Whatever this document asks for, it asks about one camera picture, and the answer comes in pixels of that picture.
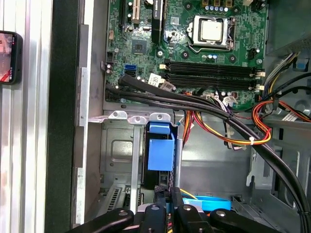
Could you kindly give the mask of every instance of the green circuit board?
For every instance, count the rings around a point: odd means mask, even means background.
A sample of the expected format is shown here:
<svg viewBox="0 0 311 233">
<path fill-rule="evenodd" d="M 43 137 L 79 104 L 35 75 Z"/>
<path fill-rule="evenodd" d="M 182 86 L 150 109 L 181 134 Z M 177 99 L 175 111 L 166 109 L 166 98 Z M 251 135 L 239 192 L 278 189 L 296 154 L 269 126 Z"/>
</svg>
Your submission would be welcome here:
<svg viewBox="0 0 311 233">
<path fill-rule="evenodd" d="M 113 53 L 113 70 L 112 73 L 105 76 L 106 82 L 112 85 L 118 85 L 118 80 L 124 74 L 124 65 L 132 64 L 137 66 L 137 76 L 142 81 L 148 82 L 150 73 L 160 74 L 159 65 L 163 64 L 165 58 L 172 61 L 220 64 L 240 67 L 257 67 L 262 68 L 265 49 L 265 32 L 267 9 L 252 11 L 250 6 L 244 6 L 243 0 L 234 0 L 233 7 L 225 10 L 207 10 L 202 6 L 202 0 L 167 0 L 166 18 L 164 26 L 164 35 L 174 32 L 174 36 L 168 43 L 165 36 L 161 39 L 160 45 L 151 41 L 151 30 L 146 31 L 144 27 L 151 28 L 153 9 L 146 7 L 144 0 L 140 1 L 139 25 L 128 23 L 126 21 L 124 32 L 119 28 L 120 3 L 121 0 L 110 0 L 109 4 L 109 25 L 107 36 L 107 51 Z M 186 5 L 191 3 L 191 9 L 186 9 Z M 210 6 L 213 6 L 214 0 L 209 0 Z M 225 0 L 220 4 L 225 8 Z M 126 15 L 132 14 L 126 8 Z M 196 54 L 189 49 L 187 44 L 190 39 L 187 35 L 187 27 L 193 21 L 195 16 L 217 16 L 217 17 L 235 17 L 235 46 L 231 51 L 201 51 Z M 135 54 L 135 45 L 143 41 L 144 48 L 140 54 Z M 255 59 L 248 59 L 249 49 L 256 48 L 259 52 Z M 158 51 L 162 51 L 161 57 L 157 56 Z M 189 57 L 185 60 L 182 54 L 187 51 Z M 209 59 L 209 55 L 216 55 L 217 59 Z M 176 92 L 195 91 L 196 89 L 178 88 Z M 236 92 L 238 94 L 235 104 L 236 109 L 244 109 L 255 103 L 254 91 L 239 91 L 234 89 L 220 89 L 220 91 Z M 204 94 L 214 93 L 213 90 L 207 90 Z M 120 101 L 106 96 L 106 101 Z"/>
</svg>

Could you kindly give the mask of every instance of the white cable tie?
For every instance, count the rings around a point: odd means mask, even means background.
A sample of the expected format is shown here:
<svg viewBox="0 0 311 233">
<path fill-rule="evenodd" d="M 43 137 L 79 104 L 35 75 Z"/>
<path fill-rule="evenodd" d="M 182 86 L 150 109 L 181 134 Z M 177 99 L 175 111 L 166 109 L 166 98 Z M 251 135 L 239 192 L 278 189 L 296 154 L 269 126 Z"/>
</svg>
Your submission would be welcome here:
<svg viewBox="0 0 311 233">
<path fill-rule="evenodd" d="M 249 137 L 249 140 L 251 141 L 250 145 L 252 146 L 254 144 L 254 140 L 255 140 L 254 137 Z"/>
</svg>

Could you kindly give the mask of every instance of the blue sata port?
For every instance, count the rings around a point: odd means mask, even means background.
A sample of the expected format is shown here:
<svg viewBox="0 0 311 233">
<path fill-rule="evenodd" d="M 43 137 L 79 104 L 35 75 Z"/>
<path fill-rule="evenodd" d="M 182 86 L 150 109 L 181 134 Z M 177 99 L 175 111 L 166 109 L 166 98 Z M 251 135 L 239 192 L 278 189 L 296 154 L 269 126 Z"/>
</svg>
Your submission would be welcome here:
<svg viewBox="0 0 311 233">
<path fill-rule="evenodd" d="M 137 66 L 136 65 L 125 65 L 124 70 L 136 70 Z"/>
</svg>

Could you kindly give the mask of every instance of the motherboard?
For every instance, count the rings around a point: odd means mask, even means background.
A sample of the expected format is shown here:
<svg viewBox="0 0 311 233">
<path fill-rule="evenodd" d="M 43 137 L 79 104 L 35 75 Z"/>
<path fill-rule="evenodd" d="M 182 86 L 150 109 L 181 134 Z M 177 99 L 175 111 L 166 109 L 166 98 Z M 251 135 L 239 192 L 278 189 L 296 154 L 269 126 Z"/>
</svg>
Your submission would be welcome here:
<svg viewBox="0 0 311 233">
<path fill-rule="evenodd" d="M 237 110 L 255 103 L 265 75 L 264 0 L 109 1 L 106 83 L 121 88 L 128 74 L 176 93 L 232 96 Z"/>
</svg>

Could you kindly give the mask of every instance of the phone screen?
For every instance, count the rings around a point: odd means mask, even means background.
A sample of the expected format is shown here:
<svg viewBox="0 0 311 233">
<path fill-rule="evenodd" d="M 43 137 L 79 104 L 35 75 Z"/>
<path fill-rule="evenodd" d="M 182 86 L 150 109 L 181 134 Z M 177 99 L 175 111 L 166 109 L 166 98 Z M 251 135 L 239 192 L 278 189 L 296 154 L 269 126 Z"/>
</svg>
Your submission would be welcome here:
<svg viewBox="0 0 311 233">
<path fill-rule="evenodd" d="M 0 82 L 8 83 L 12 79 L 12 46 L 15 37 L 12 34 L 0 33 Z"/>
</svg>

